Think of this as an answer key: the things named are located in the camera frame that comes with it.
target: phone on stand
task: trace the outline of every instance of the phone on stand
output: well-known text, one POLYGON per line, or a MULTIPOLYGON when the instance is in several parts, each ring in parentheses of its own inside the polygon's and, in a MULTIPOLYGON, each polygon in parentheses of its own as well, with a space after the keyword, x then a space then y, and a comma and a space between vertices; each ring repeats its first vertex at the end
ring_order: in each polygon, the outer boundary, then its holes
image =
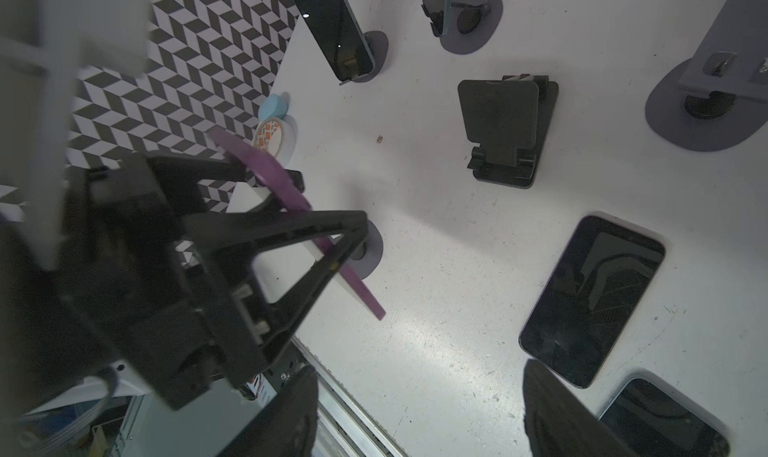
POLYGON ((624 386, 600 421, 638 455, 727 457, 723 435, 646 379, 624 386))
POLYGON ((341 82, 373 72, 375 62, 347 0, 293 0, 341 82))
POLYGON ((664 259, 664 246, 590 215, 581 220, 520 334, 520 347, 588 387, 664 259))

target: patterned wall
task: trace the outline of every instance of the patterned wall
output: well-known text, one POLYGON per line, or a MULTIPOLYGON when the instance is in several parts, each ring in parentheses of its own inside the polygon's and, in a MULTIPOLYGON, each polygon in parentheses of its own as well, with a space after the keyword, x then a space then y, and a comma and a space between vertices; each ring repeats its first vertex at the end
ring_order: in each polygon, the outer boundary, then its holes
MULTIPOLYGON (((221 158, 204 136, 214 125, 253 137, 298 17, 293 1, 151 1, 145 75, 81 70, 68 164, 116 168, 124 155, 155 150, 221 158)), ((24 199, 11 184, 0 183, 0 212, 19 221, 24 199)), ((201 185, 210 210, 226 209, 233 182, 201 185)))

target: white tape roll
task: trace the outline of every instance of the white tape roll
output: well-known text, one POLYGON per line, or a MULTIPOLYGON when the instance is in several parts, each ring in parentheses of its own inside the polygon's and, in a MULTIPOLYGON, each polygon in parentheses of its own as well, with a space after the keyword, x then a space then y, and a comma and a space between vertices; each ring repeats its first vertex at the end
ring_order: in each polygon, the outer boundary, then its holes
POLYGON ((256 128, 251 144, 274 155, 280 165, 286 167, 296 147, 296 131, 282 119, 270 117, 256 128))

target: tape roll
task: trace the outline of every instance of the tape roll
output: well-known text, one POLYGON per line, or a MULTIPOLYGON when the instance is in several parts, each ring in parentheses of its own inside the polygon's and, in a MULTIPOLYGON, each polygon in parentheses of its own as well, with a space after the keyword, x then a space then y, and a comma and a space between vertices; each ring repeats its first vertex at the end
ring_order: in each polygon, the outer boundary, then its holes
POLYGON ((283 167, 288 165, 296 147, 296 131, 291 124, 277 117, 270 117, 256 128, 254 140, 251 142, 255 148, 267 151, 283 167))
POLYGON ((357 277, 365 279, 379 265, 382 255, 384 255, 382 235, 379 233, 379 229, 373 225, 373 222, 368 221, 368 237, 346 260, 346 263, 355 271, 357 277))

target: blue cap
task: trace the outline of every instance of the blue cap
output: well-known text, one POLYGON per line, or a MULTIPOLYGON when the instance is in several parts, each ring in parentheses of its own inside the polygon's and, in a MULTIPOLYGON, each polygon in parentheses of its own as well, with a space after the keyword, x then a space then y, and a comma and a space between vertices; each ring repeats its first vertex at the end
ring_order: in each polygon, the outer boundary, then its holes
POLYGON ((270 117, 283 118, 288 112, 288 105, 277 94, 267 97, 264 103, 259 107, 259 120, 264 122, 270 117))

